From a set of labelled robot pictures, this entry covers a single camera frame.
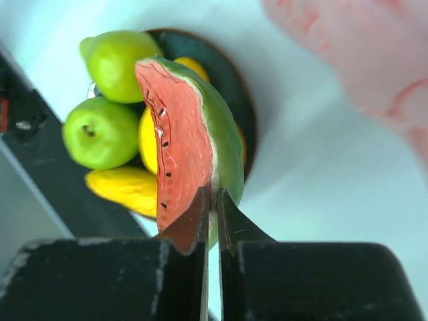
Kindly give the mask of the green fake pear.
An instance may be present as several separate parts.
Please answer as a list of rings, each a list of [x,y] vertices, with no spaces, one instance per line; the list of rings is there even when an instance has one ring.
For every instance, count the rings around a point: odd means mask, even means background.
[[[123,104],[144,100],[134,65],[138,60],[164,53],[145,31],[107,31],[87,37],[79,44],[86,69],[107,99]]]

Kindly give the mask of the dark teal ceramic plate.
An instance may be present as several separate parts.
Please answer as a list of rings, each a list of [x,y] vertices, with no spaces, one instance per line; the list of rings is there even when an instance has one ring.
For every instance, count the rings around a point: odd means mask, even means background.
[[[247,179],[257,151],[257,118],[255,104],[238,69],[216,45],[196,33],[172,28],[149,29],[146,32],[157,42],[167,59],[185,56],[204,67],[212,86],[226,101],[240,128],[244,145],[243,169]]]

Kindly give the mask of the fake watermelon slice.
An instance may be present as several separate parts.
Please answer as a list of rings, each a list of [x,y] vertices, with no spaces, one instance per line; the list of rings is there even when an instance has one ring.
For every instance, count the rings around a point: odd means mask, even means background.
[[[220,189],[239,204],[245,186],[243,143],[233,114],[215,87],[180,63],[138,60],[134,71],[154,122],[157,157],[156,224],[164,231],[191,205],[199,187],[209,192],[209,247],[218,240]]]

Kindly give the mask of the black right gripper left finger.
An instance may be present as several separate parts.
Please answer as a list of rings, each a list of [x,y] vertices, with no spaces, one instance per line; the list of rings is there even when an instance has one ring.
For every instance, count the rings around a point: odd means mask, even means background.
[[[1,277],[2,320],[207,320],[209,192],[152,238],[38,239]]]

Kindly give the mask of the yellow fake lemon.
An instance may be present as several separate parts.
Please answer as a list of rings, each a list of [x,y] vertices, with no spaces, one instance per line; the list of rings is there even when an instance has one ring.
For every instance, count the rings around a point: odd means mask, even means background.
[[[210,82],[209,75],[205,68],[193,58],[181,56],[175,59],[174,62],[188,67],[197,73],[200,77],[202,77],[205,81]],[[140,118],[139,151],[144,166],[148,169],[149,172],[156,175],[158,171],[156,137],[154,122],[152,120],[149,107],[144,109],[144,112]]]

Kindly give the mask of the pink plastic bag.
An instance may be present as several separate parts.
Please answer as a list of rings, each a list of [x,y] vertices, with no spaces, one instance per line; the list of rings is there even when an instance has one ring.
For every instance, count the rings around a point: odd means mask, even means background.
[[[427,169],[427,2],[262,1],[268,19],[327,62],[353,104]]]

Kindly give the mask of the green fake apple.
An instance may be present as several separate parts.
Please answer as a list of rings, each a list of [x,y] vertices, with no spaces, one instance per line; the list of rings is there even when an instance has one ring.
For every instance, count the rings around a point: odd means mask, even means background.
[[[125,104],[103,97],[84,100],[62,125],[70,157],[89,169],[111,169],[138,153],[138,114]]]

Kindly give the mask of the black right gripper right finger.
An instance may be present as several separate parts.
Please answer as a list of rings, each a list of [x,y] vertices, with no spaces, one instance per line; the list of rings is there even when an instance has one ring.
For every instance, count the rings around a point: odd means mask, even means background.
[[[386,246],[276,241],[217,197],[223,320],[422,320],[404,269]]]

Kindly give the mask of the yellow fake mango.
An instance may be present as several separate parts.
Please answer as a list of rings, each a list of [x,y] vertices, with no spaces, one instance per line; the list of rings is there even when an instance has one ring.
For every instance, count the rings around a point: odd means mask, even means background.
[[[148,171],[130,166],[93,170],[84,180],[87,188],[97,196],[143,216],[156,218],[156,177]]]

